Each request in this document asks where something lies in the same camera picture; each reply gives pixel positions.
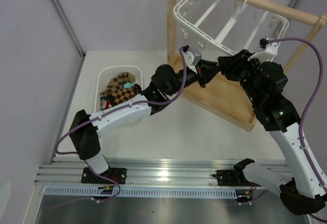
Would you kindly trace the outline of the white plastic clip hanger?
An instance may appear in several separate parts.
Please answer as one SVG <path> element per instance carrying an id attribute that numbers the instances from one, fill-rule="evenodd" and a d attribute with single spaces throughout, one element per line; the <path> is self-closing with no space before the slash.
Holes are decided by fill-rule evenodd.
<path id="1" fill-rule="evenodd" d="M 227 55 L 258 51 L 261 38 L 283 38 L 289 27 L 286 17 L 253 7 L 248 0 L 180 0 L 173 14 L 189 45 Z"/>

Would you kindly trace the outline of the brown checkered sock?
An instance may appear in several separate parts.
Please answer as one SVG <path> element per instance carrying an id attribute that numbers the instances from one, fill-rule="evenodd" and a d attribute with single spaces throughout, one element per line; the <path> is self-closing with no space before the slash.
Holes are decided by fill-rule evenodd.
<path id="1" fill-rule="evenodd" d="M 108 95 L 108 100 L 112 106 L 122 104 L 138 94 L 140 94 L 142 88 L 138 84 L 134 84 L 131 88 L 123 88 L 118 91 L 114 91 Z"/>
<path id="2" fill-rule="evenodd" d="M 129 72 L 121 72 L 112 78 L 106 85 L 106 89 L 100 92 L 100 96 L 107 96 L 113 92 L 122 90 L 126 83 L 134 83 L 136 78 Z"/>

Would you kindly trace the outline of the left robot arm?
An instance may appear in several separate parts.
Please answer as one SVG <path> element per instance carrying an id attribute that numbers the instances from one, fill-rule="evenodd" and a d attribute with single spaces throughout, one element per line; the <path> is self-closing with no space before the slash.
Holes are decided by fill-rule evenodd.
<path id="1" fill-rule="evenodd" d="M 134 98 L 93 114 L 87 114 L 85 110 L 77 112 L 69 137 L 79 158 L 91 167 L 92 175 L 99 183 L 106 183 L 111 171 L 101 152 L 100 138 L 131 121 L 162 111 L 171 103 L 168 97 L 178 94 L 181 88 L 194 83 L 204 88 L 219 71 L 218 63 L 206 60 L 179 72 L 164 64 L 156 69 L 149 86 Z"/>

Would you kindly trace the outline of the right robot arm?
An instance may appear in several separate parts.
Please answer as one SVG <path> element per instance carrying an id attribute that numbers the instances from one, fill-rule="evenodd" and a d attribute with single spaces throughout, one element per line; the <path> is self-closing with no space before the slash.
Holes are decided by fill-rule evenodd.
<path id="1" fill-rule="evenodd" d="M 319 168 L 304 135 L 294 105 L 282 92 L 288 81 L 278 63 L 257 58 L 242 50 L 234 56 L 219 57 L 220 72 L 239 82 L 251 101 L 260 124 L 282 151 L 292 176 L 283 176 L 245 159 L 234 166 L 233 179 L 239 185 L 253 182 L 279 196 L 294 215 L 314 214 L 326 206 L 326 189 Z"/>

